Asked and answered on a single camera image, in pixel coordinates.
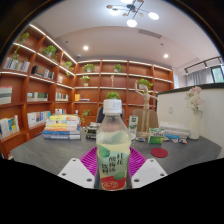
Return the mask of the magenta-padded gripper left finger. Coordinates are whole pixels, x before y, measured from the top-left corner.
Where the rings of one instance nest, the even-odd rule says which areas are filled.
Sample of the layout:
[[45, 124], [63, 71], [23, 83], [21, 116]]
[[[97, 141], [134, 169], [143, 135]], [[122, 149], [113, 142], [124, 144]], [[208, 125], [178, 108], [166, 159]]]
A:
[[97, 175], [97, 148], [94, 147], [81, 156], [72, 158], [58, 174], [78, 186], [93, 189]]

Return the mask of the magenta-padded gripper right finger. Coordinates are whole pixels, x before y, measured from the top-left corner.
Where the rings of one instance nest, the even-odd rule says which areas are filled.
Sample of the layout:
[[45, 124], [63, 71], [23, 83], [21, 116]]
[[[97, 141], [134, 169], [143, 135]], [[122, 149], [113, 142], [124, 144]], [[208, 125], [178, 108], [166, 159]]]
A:
[[134, 148], [130, 148], [128, 173], [131, 189], [141, 188], [167, 175], [154, 158], [147, 159]]

